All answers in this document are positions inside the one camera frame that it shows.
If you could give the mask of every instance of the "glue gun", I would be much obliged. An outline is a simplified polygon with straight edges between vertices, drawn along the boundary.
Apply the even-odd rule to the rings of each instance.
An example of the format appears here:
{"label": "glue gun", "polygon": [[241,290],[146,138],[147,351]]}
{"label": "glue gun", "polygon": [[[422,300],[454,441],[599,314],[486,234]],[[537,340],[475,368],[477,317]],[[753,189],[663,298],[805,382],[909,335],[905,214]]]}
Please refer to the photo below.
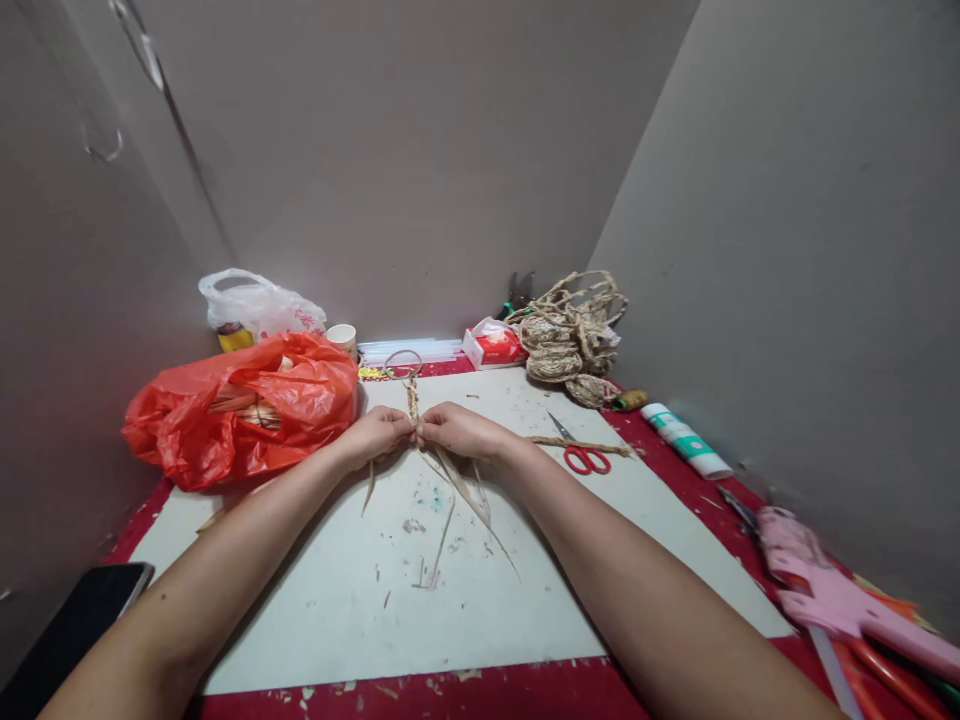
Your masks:
{"label": "glue gun", "polygon": [[809,594],[778,592],[783,610],[797,623],[819,627],[831,638],[859,640],[863,635],[960,684],[960,649],[914,625],[847,579],[826,558],[816,536],[793,514],[767,507],[758,515],[760,538],[771,574],[787,587],[806,585]]}

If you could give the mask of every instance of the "phone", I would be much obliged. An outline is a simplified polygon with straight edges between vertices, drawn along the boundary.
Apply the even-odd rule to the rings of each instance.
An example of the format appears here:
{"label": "phone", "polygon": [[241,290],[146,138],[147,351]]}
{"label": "phone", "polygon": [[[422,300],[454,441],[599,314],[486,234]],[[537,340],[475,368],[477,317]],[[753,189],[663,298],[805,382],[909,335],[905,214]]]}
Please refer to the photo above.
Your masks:
{"label": "phone", "polygon": [[0,693],[0,718],[33,720],[94,643],[146,589],[148,563],[88,570]]}

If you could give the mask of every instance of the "scissor handle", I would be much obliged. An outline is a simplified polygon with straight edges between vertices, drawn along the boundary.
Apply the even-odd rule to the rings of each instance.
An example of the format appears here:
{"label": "scissor handle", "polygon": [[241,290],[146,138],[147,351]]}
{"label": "scissor handle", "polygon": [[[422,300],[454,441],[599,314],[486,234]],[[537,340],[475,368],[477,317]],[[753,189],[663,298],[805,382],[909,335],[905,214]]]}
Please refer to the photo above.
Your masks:
{"label": "scissor handle", "polygon": [[[591,456],[599,458],[600,465],[597,465]],[[576,457],[581,464],[578,466],[576,463],[574,463],[572,457]],[[598,475],[606,475],[608,472],[610,472],[610,461],[607,460],[603,453],[592,448],[582,448],[578,445],[568,445],[567,449],[563,451],[563,459],[567,461],[567,467],[573,470],[577,475],[589,475],[592,472],[595,472]]]}

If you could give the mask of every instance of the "red and white box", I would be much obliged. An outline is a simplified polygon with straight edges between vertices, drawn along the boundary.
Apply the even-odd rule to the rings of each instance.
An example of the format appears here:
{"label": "red and white box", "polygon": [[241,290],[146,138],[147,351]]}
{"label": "red and white box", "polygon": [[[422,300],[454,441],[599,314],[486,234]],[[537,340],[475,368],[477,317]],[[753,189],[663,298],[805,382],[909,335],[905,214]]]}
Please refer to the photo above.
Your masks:
{"label": "red and white box", "polygon": [[520,346],[520,338],[505,322],[484,318],[476,327],[467,328],[463,352],[477,370],[497,370],[523,365],[530,356]]}

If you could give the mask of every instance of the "glue stick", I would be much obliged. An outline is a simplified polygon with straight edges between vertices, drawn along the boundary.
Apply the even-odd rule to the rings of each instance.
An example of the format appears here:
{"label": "glue stick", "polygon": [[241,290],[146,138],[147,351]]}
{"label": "glue stick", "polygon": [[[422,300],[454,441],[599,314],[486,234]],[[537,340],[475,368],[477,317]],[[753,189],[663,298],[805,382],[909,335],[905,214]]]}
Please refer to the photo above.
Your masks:
{"label": "glue stick", "polygon": [[680,422],[666,405],[651,403],[640,410],[640,414],[704,480],[723,480],[733,477],[730,466],[691,430],[689,425]]}

